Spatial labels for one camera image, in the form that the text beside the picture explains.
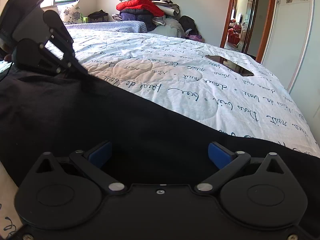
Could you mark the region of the person's left hand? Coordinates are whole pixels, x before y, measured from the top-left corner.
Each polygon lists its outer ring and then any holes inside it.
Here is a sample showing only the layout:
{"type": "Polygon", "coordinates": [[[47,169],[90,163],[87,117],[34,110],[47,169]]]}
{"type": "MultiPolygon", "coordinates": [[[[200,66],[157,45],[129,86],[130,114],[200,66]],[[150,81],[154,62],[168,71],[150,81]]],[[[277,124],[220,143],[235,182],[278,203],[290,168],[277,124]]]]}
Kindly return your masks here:
{"type": "Polygon", "coordinates": [[[4,57],[4,61],[6,61],[6,62],[11,62],[12,61],[12,55],[11,54],[8,54],[8,55],[6,55],[5,57],[4,57]]]}

